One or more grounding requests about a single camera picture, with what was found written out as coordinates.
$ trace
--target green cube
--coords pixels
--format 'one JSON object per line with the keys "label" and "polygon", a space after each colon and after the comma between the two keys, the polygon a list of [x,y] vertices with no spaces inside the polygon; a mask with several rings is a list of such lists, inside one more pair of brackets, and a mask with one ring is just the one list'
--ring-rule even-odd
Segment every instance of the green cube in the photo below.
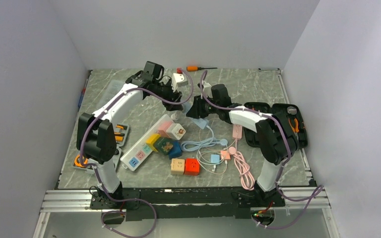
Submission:
{"label": "green cube", "polygon": [[168,155],[169,152],[173,149],[173,140],[166,137],[160,137],[154,143],[154,147],[163,155]]}

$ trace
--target screwdriver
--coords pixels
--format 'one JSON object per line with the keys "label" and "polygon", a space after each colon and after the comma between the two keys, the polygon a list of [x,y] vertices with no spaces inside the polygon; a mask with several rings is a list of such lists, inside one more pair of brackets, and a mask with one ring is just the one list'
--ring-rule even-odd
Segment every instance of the screwdriver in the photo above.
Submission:
{"label": "screwdriver", "polygon": [[215,69],[217,67],[214,67],[214,68],[203,68],[203,67],[198,67],[198,66],[188,66],[186,67],[186,70],[188,72],[192,72],[192,71],[198,71],[198,70],[203,70],[203,69]]}

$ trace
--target orange tape measure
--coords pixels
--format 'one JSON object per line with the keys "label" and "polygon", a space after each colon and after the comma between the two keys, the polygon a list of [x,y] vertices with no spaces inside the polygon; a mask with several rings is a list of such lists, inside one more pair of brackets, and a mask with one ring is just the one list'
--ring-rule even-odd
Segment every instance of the orange tape measure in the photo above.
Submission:
{"label": "orange tape measure", "polygon": [[[85,158],[84,156],[82,156],[84,158],[84,164],[87,164],[88,162],[88,159]],[[76,166],[80,167],[80,168],[85,168],[84,166],[81,165],[81,163],[79,162],[79,155],[77,155],[75,157],[75,160],[73,161],[75,163]]]}

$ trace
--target power strip socket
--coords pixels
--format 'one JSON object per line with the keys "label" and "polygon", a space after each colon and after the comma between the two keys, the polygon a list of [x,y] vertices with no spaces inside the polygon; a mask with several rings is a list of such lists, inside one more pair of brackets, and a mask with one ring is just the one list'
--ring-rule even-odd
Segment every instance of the power strip socket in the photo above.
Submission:
{"label": "power strip socket", "polygon": [[151,148],[145,144],[147,139],[156,134],[158,128],[165,122],[172,122],[169,115],[164,114],[160,119],[121,157],[122,167],[135,171],[152,153]]}

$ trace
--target pink charging cable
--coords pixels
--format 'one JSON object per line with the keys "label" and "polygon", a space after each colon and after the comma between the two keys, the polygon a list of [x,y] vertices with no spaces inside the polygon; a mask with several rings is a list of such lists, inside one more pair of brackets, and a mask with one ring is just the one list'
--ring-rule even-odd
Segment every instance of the pink charging cable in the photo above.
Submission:
{"label": "pink charging cable", "polygon": [[248,163],[246,163],[243,154],[237,151],[237,142],[242,138],[242,128],[237,128],[236,125],[233,127],[233,137],[236,147],[230,147],[228,152],[234,157],[234,165],[239,171],[240,182],[242,187],[246,190],[253,190],[255,185],[254,176],[251,174],[249,169],[251,168]]}

